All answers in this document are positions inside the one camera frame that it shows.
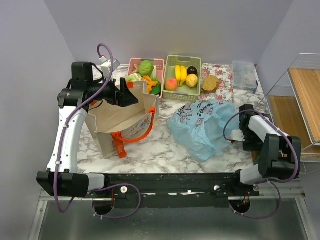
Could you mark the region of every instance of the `bread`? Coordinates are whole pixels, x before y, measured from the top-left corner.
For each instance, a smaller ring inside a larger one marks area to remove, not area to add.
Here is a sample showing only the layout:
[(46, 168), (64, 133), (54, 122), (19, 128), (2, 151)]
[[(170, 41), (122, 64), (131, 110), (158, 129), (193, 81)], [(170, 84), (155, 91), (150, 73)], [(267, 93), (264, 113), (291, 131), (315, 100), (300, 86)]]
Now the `bread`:
[(216, 93), (219, 87), (220, 79), (216, 76), (207, 76), (204, 79), (202, 91), (206, 94)]

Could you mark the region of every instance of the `clear plastic container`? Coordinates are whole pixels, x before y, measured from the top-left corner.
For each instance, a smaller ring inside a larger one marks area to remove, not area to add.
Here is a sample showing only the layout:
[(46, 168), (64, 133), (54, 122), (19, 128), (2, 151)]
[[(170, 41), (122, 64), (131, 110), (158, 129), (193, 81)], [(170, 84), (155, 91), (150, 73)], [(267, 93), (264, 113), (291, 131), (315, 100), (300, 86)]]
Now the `clear plastic container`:
[(253, 91), (257, 88), (256, 70), (252, 62), (233, 61), (233, 87)]

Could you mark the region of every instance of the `green vegetable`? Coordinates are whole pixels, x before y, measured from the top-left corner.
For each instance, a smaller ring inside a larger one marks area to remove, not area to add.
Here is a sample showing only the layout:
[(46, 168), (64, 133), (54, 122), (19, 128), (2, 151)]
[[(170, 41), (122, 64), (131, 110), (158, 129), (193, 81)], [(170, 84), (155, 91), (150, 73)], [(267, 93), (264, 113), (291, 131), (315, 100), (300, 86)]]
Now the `green vegetable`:
[(157, 95), (161, 93), (161, 82), (158, 81), (156, 76), (152, 77), (151, 79), (154, 82), (158, 82), (158, 84), (152, 88), (150, 94)]
[(127, 76), (125, 81), (126, 82), (137, 82), (141, 80), (141, 75), (139, 73), (133, 73), (130, 76)]
[(154, 68), (155, 66), (151, 61), (144, 60), (139, 65), (138, 72), (141, 74), (141, 76), (151, 76)]
[(157, 68), (156, 68), (156, 67), (153, 69), (150, 77), (151, 77), (151, 78), (157, 77)]

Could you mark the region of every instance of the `shopping bag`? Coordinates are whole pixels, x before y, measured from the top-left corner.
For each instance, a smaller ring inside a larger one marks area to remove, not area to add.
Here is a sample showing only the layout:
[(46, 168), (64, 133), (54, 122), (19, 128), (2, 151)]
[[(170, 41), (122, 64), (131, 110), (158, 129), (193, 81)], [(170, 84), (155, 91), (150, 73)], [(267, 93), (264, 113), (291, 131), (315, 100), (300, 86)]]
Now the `shopping bag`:
[[(223, 130), (236, 113), (236, 106), (228, 101), (196, 101), (178, 109), (169, 119), (168, 128), (176, 143), (185, 146), (192, 158), (203, 162), (213, 155), (223, 155), (222, 149), (230, 145), (223, 137)], [(227, 125), (226, 136), (229, 138), (236, 129), (239, 129), (238, 116)]]
[(100, 107), (89, 109), (86, 117), (85, 123), (104, 157), (114, 150), (120, 158), (127, 156), (124, 143), (145, 139), (158, 119), (159, 96), (147, 93), (147, 82), (131, 82), (128, 88), (139, 103), (119, 107), (103, 101)]

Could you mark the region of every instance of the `lemon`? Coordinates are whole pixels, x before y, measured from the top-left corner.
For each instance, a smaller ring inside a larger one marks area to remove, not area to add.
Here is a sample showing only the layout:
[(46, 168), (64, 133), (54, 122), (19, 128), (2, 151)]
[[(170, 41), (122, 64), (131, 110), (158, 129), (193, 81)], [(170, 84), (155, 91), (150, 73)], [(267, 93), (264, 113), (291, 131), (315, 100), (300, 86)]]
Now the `lemon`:
[(195, 74), (190, 74), (186, 77), (185, 83), (188, 87), (194, 88), (198, 85), (198, 77)]

